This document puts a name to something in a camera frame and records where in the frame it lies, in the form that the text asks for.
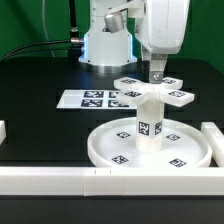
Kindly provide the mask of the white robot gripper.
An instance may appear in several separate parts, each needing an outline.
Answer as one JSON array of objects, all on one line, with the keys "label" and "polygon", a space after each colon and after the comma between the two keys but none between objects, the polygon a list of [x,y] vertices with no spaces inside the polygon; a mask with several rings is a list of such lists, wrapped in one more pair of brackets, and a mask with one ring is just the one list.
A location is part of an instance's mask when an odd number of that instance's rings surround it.
[{"label": "white robot gripper", "polygon": [[167,54],[177,54],[183,43],[190,0],[144,0],[135,20],[135,38],[150,53],[149,82],[160,84]]}]

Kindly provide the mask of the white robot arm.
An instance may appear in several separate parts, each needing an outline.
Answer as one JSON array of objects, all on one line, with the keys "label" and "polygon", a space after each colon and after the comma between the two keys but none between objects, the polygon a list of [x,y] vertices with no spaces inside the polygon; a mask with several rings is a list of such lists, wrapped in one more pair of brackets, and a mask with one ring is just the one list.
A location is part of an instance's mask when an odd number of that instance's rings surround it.
[{"label": "white robot arm", "polygon": [[161,83],[167,57],[183,43],[189,5],[190,0],[90,0],[79,61],[100,73],[120,72],[137,62],[137,40],[149,82]]}]

